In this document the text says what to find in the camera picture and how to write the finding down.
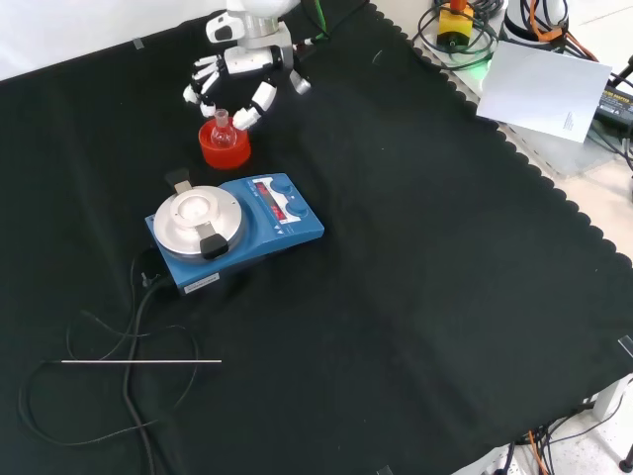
red container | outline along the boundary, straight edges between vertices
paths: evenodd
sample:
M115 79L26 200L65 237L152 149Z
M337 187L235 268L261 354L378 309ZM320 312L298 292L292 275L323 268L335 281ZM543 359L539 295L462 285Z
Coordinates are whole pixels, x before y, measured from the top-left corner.
M198 140L205 161L218 170L231 170L242 166L250 158L250 141L247 131L237 132L237 142L229 148L219 148L211 142L211 132L216 126L216 119L208 121L198 132Z

electronic device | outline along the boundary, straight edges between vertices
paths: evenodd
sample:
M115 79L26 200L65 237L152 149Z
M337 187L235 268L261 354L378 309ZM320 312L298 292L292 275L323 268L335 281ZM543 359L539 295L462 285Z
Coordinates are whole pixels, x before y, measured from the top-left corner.
M473 21L457 13L473 18L475 12L466 0L450 0L450 11L440 10L437 26L437 44L444 47L467 47L473 33Z
M178 170L168 181L176 194L145 222L182 294L323 235L323 225L283 173L194 187L188 172Z
M606 126L622 135L631 137L633 131L633 96L606 86L600 104L595 112L595 118Z

metal rod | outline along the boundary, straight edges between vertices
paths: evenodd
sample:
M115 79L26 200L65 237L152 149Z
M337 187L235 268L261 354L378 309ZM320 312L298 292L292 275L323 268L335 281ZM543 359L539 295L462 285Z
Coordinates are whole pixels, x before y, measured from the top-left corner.
M76 360L76 359L62 359L63 364L220 364L221 359L176 359L176 360Z

robotic hand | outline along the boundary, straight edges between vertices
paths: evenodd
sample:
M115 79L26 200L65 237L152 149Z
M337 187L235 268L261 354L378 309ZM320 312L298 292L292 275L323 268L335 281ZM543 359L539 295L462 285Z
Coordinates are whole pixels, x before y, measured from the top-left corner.
M222 54L203 57L194 63L198 69L185 89L187 102L200 104L203 116L212 117L216 105L211 98L215 85L222 77L262 70L265 78L250 104L233 116L233 126L239 130L252 127L270 108L277 87L270 73L281 69L288 74L299 94L310 88L295 65L290 32L279 17L299 5L300 0L226 0L226 13L207 24L207 37L212 44L237 41L236 47Z

green cable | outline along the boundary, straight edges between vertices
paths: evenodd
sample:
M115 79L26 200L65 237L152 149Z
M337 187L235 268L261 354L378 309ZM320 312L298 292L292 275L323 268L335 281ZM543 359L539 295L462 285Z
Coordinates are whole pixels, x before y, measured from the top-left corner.
M324 31L327 31L327 25L325 24L325 15L323 14L323 10L320 7L320 0L315 0L316 13L318 14L318 20L320 21L320 27L323 28ZM325 35L320 33L316 36L317 40L320 40Z

